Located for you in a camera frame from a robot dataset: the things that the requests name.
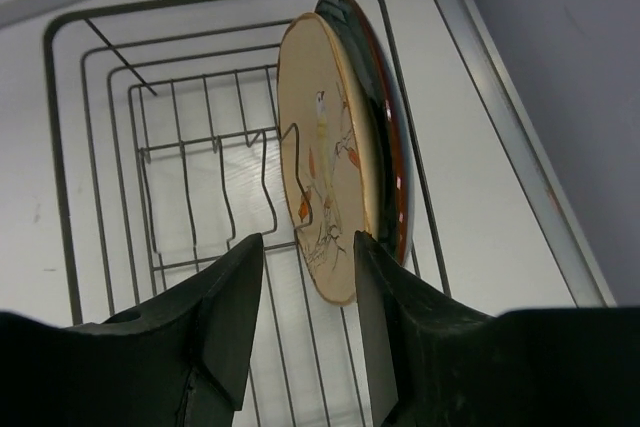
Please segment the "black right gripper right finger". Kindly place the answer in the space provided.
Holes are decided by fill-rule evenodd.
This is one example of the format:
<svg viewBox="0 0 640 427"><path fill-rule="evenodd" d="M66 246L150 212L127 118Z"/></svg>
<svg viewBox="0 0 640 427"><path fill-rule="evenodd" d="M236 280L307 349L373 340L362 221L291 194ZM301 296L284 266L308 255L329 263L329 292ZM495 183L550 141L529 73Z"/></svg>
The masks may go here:
<svg viewBox="0 0 640 427"><path fill-rule="evenodd" d="M495 318L401 267L365 232L353 248L374 424L499 425Z"/></svg>

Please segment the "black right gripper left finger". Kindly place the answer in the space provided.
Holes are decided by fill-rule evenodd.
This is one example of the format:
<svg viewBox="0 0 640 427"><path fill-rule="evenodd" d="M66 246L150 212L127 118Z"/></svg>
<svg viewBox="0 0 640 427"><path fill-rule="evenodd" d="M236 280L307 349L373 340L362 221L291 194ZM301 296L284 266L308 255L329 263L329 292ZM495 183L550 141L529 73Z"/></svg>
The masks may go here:
<svg viewBox="0 0 640 427"><path fill-rule="evenodd" d="M263 237L251 234L158 296L69 330L71 424L230 425L244 401L262 276Z"/></svg>

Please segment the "cream bird round plate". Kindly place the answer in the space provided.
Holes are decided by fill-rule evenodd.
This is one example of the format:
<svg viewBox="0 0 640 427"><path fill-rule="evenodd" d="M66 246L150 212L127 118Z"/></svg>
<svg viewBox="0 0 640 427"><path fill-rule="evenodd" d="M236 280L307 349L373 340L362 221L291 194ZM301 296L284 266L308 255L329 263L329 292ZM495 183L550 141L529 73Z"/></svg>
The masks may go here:
<svg viewBox="0 0 640 427"><path fill-rule="evenodd" d="M356 299L354 235L377 235L381 181L369 106L346 48L319 14L283 36L276 75L280 162L299 247L319 295Z"/></svg>

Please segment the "dark red-rimmed round plate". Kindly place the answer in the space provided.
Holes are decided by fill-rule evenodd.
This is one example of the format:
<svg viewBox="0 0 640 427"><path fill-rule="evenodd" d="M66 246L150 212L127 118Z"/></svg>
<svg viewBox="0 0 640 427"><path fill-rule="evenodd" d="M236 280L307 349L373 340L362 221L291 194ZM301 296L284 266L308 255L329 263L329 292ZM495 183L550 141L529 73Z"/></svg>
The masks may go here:
<svg viewBox="0 0 640 427"><path fill-rule="evenodd" d="M403 266L412 247L414 185L408 122L396 77L356 0L318 0L315 12L341 40L363 90L381 171L378 239Z"/></svg>

